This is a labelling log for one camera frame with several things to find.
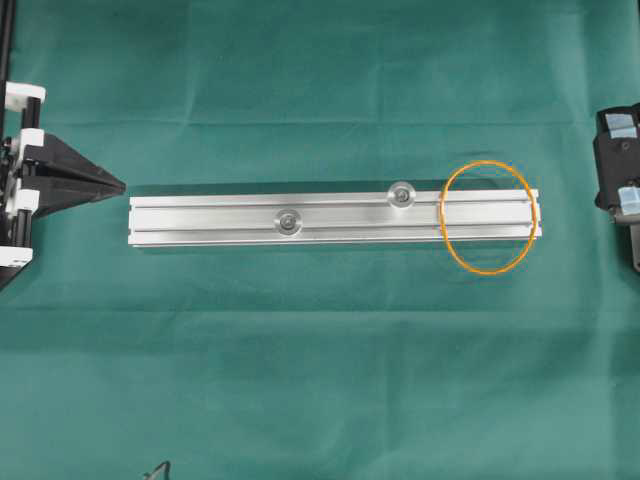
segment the rubber band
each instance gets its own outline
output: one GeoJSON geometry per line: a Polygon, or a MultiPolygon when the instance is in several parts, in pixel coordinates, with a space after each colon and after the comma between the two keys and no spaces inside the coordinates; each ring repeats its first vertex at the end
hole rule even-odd
{"type": "Polygon", "coordinates": [[[538,212],[536,210],[536,200],[533,195],[533,191],[531,190],[531,187],[529,186],[527,181],[524,179],[524,177],[520,174],[520,172],[518,172],[515,168],[513,168],[510,165],[507,165],[506,163],[498,162],[497,160],[477,160],[453,172],[453,175],[449,177],[449,180],[447,180],[447,183],[445,184],[444,188],[442,189],[442,193],[440,194],[440,201],[438,202],[438,218],[440,221],[440,232],[442,232],[442,238],[444,240],[444,244],[447,247],[447,250],[453,257],[453,259],[458,263],[458,265],[460,265],[462,268],[464,268],[468,272],[475,273],[476,275],[486,276],[486,277],[507,273],[513,270],[520,262],[522,262],[522,260],[524,260],[524,258],[527,256],[527,254],[531,250],[531,247],[533,246],[533,243],[536,240],[536,232],[538,230],[538,212]],[[449,193],[449,189],[451,188],[451,185],[453,185],[456,179],[460,175],[462,175],[464,172],[476,167],[483,166],[483,165],[491,165],[491,166],[506,170],[522,184],[522,186],[527,192],[529,201],[531,202],[531,219],[533,222],[531,226],[531,233],[529,233],[529,240],[527,241],[527,244],[524,246],[522,251],[518,254],[518,256],[514,258],[511,262],[509,262],[507,265],[500,268],[493,269],[493,270],[483,270],[480,268],[476,268],[473,265],[469,264],[466,260],[464,260],[460,255],[458,255],[458,252],[456,252],[456,249],[453,247],[451,240],[449,239],[449,232],[447,231],[446,217],[444,213],[444,206],[445,206],[445,202],[447,200],[447,195],[449,193]]]}

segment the green cloth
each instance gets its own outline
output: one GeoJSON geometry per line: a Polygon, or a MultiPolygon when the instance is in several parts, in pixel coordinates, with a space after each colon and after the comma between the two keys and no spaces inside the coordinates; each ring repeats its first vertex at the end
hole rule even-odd
{"type": "Polygon", "coordinates": [[[493,158],[544,236],[481,279],[441,244],[141,251],[127,196],[39,220],[0,295],[0,478],[640,475],[640,278],[591,146],[640,100],[635,0],[18,3],[11,79],[129,193],[493,158]]]}

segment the bolt head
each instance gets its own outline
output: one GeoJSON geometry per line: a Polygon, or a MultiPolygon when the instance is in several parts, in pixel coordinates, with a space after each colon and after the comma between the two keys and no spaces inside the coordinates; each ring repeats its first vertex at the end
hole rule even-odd
{"type": "Polygon", "coordinates": [[[297,223],[296,217],[291,213],[287,213],[286,215],[283,215],[282,218],[280,219],[280,226],[282,227],[283,230],[293,230],[294,228],[296,228],[296,223],[297,223]]]}
{"type": "Polygon", "coordinates": [[[397,202],[405,203],[411,198],[411,193],[406,188],[399,188],[395,191],[395,198],[397,202]]]}

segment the black device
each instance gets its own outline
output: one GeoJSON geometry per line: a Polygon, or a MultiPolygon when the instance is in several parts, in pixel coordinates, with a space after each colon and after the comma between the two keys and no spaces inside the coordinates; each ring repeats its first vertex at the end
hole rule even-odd
{"type": "Polygon", "coordinates": [[[640,272],[640,104],[598,112],[593,142],[600,191],[596,206],[629,228],[633,266],[640,272]]]}
{"type": "Polygon", "coordinates": [[[0,145],[0,290],[32,260],[31,222],[58,210],[121,195],[126,186],[39,128],[44,88],[8,81],[15,0],[2,1],[0,139],[5,111],[22,115],[20,133],[0,145]]]}

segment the metal rail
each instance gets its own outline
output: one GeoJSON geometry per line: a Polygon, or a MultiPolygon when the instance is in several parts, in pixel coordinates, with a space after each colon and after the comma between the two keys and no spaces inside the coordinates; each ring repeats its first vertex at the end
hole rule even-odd
{"type": "MultiPolygon", "coordinates": [[[[129,244],[441,241],[439,195],[399,182],[388,192],[131,197],[129,244]]],[[[524,190],[454,191],[446,213],[449,236],[456,241],[525,240],[531,231],[524,190]]],[[[541,235],[538,223],[536,236],[541,235]]]]}

